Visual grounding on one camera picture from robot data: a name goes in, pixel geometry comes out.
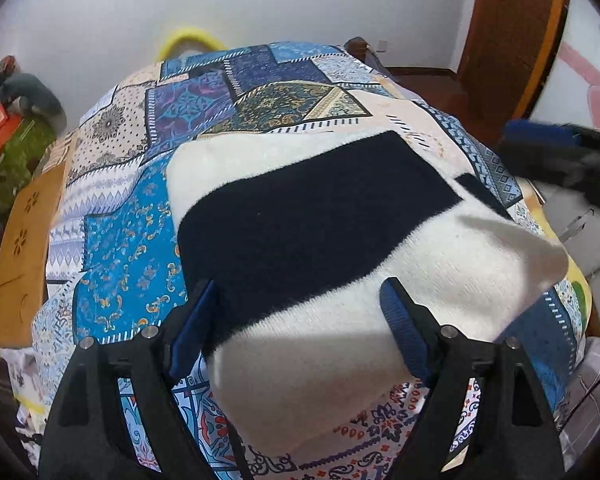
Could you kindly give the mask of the white and navy striped sweater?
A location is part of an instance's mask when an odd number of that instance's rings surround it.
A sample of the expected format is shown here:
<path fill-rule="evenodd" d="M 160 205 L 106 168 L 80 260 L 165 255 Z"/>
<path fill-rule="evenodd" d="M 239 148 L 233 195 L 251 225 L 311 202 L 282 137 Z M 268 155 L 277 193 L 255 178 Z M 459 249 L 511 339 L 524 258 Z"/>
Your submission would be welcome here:
<path fill-rule="evenodd" d="M 413 376 L 381 311 L 397 278 L 442 324 L 494 341 L 567 273 L 474 176 L 393 131 L 236 133 L 166 167 L 188 288 L 213 282 L 201 353 L 216 403 L 289 453 Z"/>

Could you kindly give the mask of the brown wooden door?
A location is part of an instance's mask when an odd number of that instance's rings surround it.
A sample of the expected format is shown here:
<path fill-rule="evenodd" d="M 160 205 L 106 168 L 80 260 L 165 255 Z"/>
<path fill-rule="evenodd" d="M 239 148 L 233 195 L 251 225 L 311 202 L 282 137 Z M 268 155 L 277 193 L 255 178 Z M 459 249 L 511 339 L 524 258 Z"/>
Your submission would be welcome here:
<path fill-rule="evenodd" d="M 458 79 L 468 110 L 501 129 L 539 96 L 568 0 L 475 0 Z"/>

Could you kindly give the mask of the purple grey backpack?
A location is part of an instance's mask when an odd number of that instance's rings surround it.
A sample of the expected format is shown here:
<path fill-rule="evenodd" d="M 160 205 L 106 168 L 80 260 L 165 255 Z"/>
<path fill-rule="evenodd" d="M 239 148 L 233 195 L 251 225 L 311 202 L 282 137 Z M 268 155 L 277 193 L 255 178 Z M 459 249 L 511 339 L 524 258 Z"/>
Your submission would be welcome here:
<path fill-rule="evenodd" d="M 350 55 L 357 60 L 370 66 L 373 70 L 391 78 L 392 73 L 388 68 L 380 62 L 376 52 L 362 37 L 354 37 L 349 39 L 343 46 Z"/>

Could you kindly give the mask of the green fabric storage basket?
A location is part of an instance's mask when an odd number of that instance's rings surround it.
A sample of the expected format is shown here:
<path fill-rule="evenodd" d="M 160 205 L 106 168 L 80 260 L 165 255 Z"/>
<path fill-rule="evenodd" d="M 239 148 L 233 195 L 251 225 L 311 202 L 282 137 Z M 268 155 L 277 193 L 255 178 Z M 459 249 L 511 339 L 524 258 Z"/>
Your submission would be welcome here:
<path fill-rule="evenodd" d="M 21 119 L 14 134 L 0 151 L 0 223 L 5 222 L 17 194 L 33 178 L 34 170 L 56 133 L 45 119 L 30 116 Z"/>

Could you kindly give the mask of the orange box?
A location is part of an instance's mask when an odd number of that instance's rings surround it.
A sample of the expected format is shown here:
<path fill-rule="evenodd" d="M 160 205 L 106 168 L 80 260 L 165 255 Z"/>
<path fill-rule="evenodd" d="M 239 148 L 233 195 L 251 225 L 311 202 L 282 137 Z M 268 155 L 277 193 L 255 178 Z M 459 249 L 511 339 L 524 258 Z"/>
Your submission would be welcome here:
<path fill-rule="evenodd" d="M 22 116 L 9 113 L 3 104 L 0 103 L 0 151 L 5 144 L 14 135 L 22 122 Z"/>

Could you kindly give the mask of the grey plush toy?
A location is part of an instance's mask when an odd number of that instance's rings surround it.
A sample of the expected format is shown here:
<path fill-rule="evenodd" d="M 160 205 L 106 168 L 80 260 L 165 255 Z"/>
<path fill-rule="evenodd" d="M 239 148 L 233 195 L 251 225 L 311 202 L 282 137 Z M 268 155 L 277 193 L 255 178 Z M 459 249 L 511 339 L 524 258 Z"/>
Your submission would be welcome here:
<path fill-rule="evenodd" d="M 67 128 L 67 116 L 58 97 L 28 73 L 14 73 L 0 85 L 0 103 L 15 104 L 23 116 L 41 116 L 60 136 Z"/>

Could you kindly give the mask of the pink heart wall sticker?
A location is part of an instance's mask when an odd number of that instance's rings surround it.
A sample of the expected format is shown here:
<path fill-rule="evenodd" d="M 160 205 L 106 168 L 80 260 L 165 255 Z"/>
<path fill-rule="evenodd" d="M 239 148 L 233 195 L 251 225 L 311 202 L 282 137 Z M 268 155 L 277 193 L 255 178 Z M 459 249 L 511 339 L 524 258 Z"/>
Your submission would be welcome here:
<path fill-rule="evenodd" d="M 578 76 L 588 84 L 588 109 L 593 126 L 600 129 L 600 71 L 577 49 L 563 42 L 558 50 L 558 58 L 563 60 Z"/>

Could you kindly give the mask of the yellow curved bed rail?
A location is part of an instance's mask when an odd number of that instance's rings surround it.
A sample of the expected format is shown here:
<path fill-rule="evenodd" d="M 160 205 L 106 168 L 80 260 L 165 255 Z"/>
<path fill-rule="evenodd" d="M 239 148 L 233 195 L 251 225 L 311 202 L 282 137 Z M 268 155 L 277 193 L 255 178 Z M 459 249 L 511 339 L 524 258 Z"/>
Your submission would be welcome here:
<path fill-rule="evenodd" d="M 216 52 L 226 49 L 226 45 L 221 40 L 211 35 L 210 32 L 197 27 L 180 27 L 171 32 L 162 45 L 156 56 L 157 62 L 163 62 L 170 58 L 178 48 L 183 46 L 200 47 L 206 52 Z"/>

